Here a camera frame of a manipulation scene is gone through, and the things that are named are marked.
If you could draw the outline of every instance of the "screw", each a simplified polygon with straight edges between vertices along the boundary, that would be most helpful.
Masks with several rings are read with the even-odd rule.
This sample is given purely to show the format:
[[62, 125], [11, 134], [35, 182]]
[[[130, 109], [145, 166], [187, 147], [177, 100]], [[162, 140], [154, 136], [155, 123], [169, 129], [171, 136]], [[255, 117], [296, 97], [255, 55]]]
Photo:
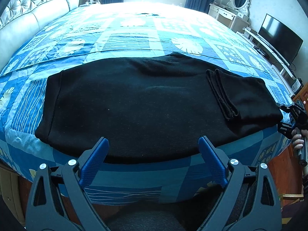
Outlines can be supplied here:
[[261, 163], [260, 167], [263, 168], [263, 169], [267, 169], [267, 165], [265, 163]]
[[70, 165], [70, 166], [74, 166], [76, 163], [77, 163], [77, 161], [74, 160], [74, 159], [68, 161], [68, 165]]
[[230, 160], [230, 163], [231, 163], [232, 165], [238, 165], [238, 160], [236, 160], [236, 159], [231, 159], [231, 160]]
[[39, 166], [40, 169], [45, 169], [46, 167], [47, 167], [47, 165], [46, 165], [45, 163], [42, 163], [42, 164]]

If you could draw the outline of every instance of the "headboard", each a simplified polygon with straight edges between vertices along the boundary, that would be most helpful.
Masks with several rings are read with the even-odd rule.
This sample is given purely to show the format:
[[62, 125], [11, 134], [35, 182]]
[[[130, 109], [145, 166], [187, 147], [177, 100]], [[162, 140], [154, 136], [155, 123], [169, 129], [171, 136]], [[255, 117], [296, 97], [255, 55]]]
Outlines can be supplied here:
[[10, 0], [0, 17], [0, 70], [22, 44], [78, 5], [79, 0]]

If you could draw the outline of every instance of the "white dresser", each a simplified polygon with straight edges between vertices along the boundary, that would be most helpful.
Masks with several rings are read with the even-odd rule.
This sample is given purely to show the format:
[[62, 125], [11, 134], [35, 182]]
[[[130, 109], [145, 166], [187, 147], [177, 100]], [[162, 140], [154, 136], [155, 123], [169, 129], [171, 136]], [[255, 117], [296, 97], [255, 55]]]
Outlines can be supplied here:
[[232, 8], [222, 8], [217, 5], [210, 3], [210, 10], [208, 14], [214, 17], [217, 21], [226, 25], [229, 29], [235, 33], [244, 33], [243, 28], [249, 26], [248, 16], [232, 9]]

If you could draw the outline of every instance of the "tv screen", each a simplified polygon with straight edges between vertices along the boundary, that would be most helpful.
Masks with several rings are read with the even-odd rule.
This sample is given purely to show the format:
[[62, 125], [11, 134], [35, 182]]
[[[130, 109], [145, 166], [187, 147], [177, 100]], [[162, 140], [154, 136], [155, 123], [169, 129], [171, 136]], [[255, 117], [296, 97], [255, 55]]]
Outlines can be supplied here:
[[283, 23], [266, 14], [258, 33], [291, 64], [303, 40]]

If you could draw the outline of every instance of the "leaf pattern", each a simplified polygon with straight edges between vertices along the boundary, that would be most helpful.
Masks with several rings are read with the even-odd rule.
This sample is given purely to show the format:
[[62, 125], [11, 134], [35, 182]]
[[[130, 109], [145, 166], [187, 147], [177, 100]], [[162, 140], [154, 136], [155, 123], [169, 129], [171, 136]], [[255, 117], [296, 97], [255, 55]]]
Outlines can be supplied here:
[[84, 39], [76, 39], [73, 41], [68, 42], [62, 48], [60, 48], [56, 54], [54, 55], [55, 58], [65, 57], [67, 55], [73, 54], [75, 51], [80, 50], [86, 41]]
[[3, 112], [7, 109], [7, 105], [11, 99], [11, 94], [14, 90], [14, 87], [9, 88], [7, 91], [4, 92], [2, 98], [0, 99], [0, 112]]
[[13, 62], [7, 67], [7, 69], [5, 70], [4, 75], [7, 74], [7, 73], [9, 73], [9, 72], [12, 70], [12, 68], [15, 67], [16, 63], [19, 62], [19, 60], [20, 60], [20, 58], [18, 58], [18, 59], [16, 59], [15, 61], [13, 61]]
[[186, 38], [173, 38], [172, 43], [179, 48], [180, 50], [193, 54], [193, 55], [199, 55], [203, 52], [203, 47], [190, 39]]
[[31, 174], [32, 180], [34, 180], [34, 177], [36, 176], [36, 171], [34, 169], [29, 169], [29, 172]]

